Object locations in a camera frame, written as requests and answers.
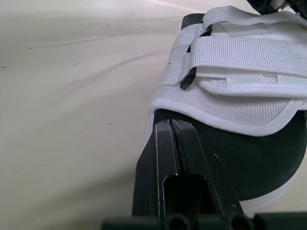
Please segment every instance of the white strap loop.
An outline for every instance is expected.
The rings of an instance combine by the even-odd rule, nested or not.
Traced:
[[[291,22],[307,25],[306,20],[293,13],[282,11],[267,15],[256,15],[239,10],[233,6],[217,7],[209,10],[203,18],[203,29],[216,23],[233,23],[238,25],[253,25],[258,23],[282,23]]]

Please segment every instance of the black clip tip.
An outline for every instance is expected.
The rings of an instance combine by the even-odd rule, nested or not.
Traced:
[[[185,90],[188,88],[194,81],[196,77],[196,67],[193,67],[190,72],[183,78],[180,87]]]

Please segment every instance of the white mesh fabric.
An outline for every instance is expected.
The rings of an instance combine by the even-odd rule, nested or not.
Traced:
[[[232,14],[231,11],[235,11],[235,13],[238,11],[238,9],[233,7],[226,8],[228,15]],[[218,20],[214,18],[213,14],[207,18],[210,20],[207,19],[206,22]],[[289,22],[289,19],[284,16],[282,16],[280,20],[283,23]],[[272,30],[271,25],[261,25],[259,22],[257,25],[253,25],[250,19],[249,23],[252,25],[248,26],[250,28],[242,25],[231,25],[231,29],[227,26],[230,25],[230,23],[214,24],[212,35],[204,38],[224,39],[226,42],[229,42],[230,39],[237,38],[238,36],[242,36],[244,39],[258,39],[259,37],[261,38],[261,36],[265,36],[268,40],[272,40],[274,37],[274,34],[272,34],[274,32],[272,31],[278,30],[281,26],[276,26],[275,23],[273,23],[272,18],[270,19],[270,22],[273,25]],[[195,61],[193,55],[197,54],[201,56],[208,48],[207,46],[196,46],[195,42],[197,42],[198,38],[195,38],[194,41],[192,41],[191,53],[186,53],[189,46],[187,41],[190,41],[195,34],[200,33],[199,30],[197,31],[195,29],[199,28],[200,25],[194,26],[194,29],[192,29],[192,27],[189,28],[190,33],[193,35],[190,34],[188,36],[187,30],[184,33],[179,33],[178,36],[180,39],[177,39],[176,44],[174,44],[172,48],[169,63],[163,72],[162,82],[157,90],[155,99],[151,104],[151,114],[153,114],[157,109],[171,110],[188,115],[215,128],[250,136],[265,136],[282,129],[291,120],[297,110],[303,107],[302,104],[304,99],[291,97],[268,97],[261,94],[259,95],[261,97],[246,97],[246,95],[235,97],[216,95],[210,93],[209,90],[206,90],[203,85],[199,85],[199,83],[208,83],[214,84],[215,87],[224,87],[228,84],[247,85],[252,82],[253,84],[265,83],[274,86],[278,83],[280,76],[285,76],[283,72],[279,73],[280,66],[276,67],[275,65],[272,65],[270,71],[264,71],[261,69],[262,66],[260,66],[261,70],[259,70],[259,66],[257,65],[261,63],[261,60],[257,61],[256,59],[255,61],[248,55],[241,59],[240,56],[238,56],[238,66],[236,68],[226,68],[226,65],[215,67],[209,66],[206,63],[206,65],[200,65],[200,67],[197,67],[197,80],[195,80],[191,86],[185,90],[180,88],[180,82],[190,70],[192,66],[191,63]],[[281,32],[280,30],[279,32],[280,33],[276,37],[281,37],[281,41],[289,42],[289,34]],[[299,42],[302,41],[300,36],[297,34],[295,36],[299,37]],[[216,57],[216,53],[218,53],[221,48],[216,45],[214,47],[215,51],[213,49],[211,51],[213,57],[217,59],[225,58],[225,54]],[[232,58],[236,57],[233,53],[233,48],[230,46],[229,53],[227,53],[227,55]],[[242,69],[240,63],[246,62],[247,59],[254,63],[254,66],[257,67],[256,70]],[[301,64],[298,64],[297,66],[299,68],[295,71],[301,70],[299,73],[301,76],[299,77],[303,77],[303,80],[296,79],[295,81],[300,81],[300,84],[302,84],[304,83],[304,71],[302,69],[305,67],[302,67]]]

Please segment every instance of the black plastic part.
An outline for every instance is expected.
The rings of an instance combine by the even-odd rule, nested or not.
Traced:
[[[269,14],[277,12],[277,10],[271,6],[271,0],[247,0],[247,1],[252,6],[252,8],[258,11],[260,14]]]
[[[184,16],[182,19],[181,29],[184,29],[189,25],[200,23],[204,15],[205,15],[204,13],[192,13]]]
[[[132,215],[155,214],[163,221],[176,213],[195,219],[233,212],[242,209],[223,163],[200,143],[195,128],[179,120],[155,125],[137,164]]]
[[[300,16],[307,19],[307,1],[306,0],[289,0],[290,6],[295,12],[298,12]]]
[[[180,85],[182,89],[185,90],[193,83],[196,77],[196,71],[197,71],[196,67],[192,68],[190,72],[183,78],[181,85]]]
[[[282,130],[266,137],[219,130],[168,110],[157,110],[153,122],[155,125],[167,119],[180,119],[195,127],[201,144],[206,143],[223,161],[239,200],[254,199],[284,185],[305,155],[307,128],[303,111],[298,111]]]
[[[256,230],[306,230],[307,213],[262,213],[254,217]]]
[[[102,230],[162,230],[156,217],[125,217],[106,219]]]
[[[137,164],[132,217],[107,219],[101,229],[307,229],[307,213],[246,217],[222,161],[199,137],[181,120],[155,125]]]

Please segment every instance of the white velcro strap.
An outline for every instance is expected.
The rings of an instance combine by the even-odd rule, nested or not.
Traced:
[[[226,79],[225,85],[198,79],[202,88],[215,94],[307,98],[305,44],[257,38],[200,37],[191,45],[189,69],[193,67],[197,67],[197,77]],[[267,74],[276,76],[277,82],[266,83]]]
[[[203,29],[216,23],[233,23],[238,25],[253,25],[258,23],[281,23],[291,22],[306,25],[307,22],[302,17],[293,13],[282,11],[267,15],[256,15],[239,10],[233,6],[217,7],[209,10],[203,18]]]
[[[190,25],[178,34],[171,51],[181,47],[188,47],[195,38],[199,37],[203,31],[202,24]]]

